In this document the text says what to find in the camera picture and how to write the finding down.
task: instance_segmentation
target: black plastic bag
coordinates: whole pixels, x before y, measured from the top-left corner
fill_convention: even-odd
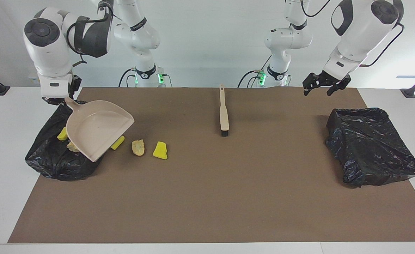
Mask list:
[[[344,183],[386,185],[415,177],[415,158],[382,109],[335,109],[326,127],[325,143],[344,169]]]
[[[101,163],[102,157],[91,162],[82,153],[67,149],[69,139],[57,139],[71,113],[69,107],[60,105],[43,126],[25,156],[25,162],[44,177],[61,181],[81,180],[91,175]]]

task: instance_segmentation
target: white wall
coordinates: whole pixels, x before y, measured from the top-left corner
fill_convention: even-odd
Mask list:
[[[340,1],[332,0],[319,16],[309,19],[314,41],[309,48],[291,50],[291,85],[301,85],[309,72],[319,73],[338,43],[330,16]],[[309,13],[324,3],[312,0]],[[22,29],[47,6],[85,16],[96,14],[90,0],[0,0],[0,82],[31,85],[27,77],[33,65],[22,42]],[[141,0],[141,6],[162,38],[154,50],[155,61],[172,76],[175,86],[235,86],[245,72],[260,68],[270,55],[263,42],[267,31],[288,26],[283,0]],[[355,71],[351,86],[396,88],[397,75],[415,73],[408,68],[415,66],[415,1],[404,0],[404,6],[406,31],[378,64]],[[75,68],[83,86],[116,86],[123,71],[134,65],[127,49],[113,42],[108,55],[87,57],[88,65]],[[73,54],[72,60],[78,61],[78,56]]]

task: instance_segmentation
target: brush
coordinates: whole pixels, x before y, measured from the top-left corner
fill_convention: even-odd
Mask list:
[[[226,109],[224,85],[220,85],[220,128],[221,136],[227,137],[230,131],[230,121],[228,118],[228,109]]]

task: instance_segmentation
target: beige crumpled object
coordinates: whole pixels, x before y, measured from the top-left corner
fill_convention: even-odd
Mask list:
[[[143,140],[135,140],[132,142],[132,152],[136,156],[142,156],[145,154],[145,143]]]
[[[69,151],[72,151],[72,152],[75,152],[75,153],[80,152],[79,148],[77,148],[77,146],[75,146],[75,145],[74,145],[74,143],[73,143],[72,141],[70,141],[70,142],[67,144],[67,148],[68,148],[68,150],[69,150]]]

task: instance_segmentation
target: beige dustpan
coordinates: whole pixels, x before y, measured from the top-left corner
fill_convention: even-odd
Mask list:
[[[65,98],[73,112],[68,118],[69,139],[90,161],[97,161],[134,123],[134,118],[115,104],[96,100],[80,105]]]

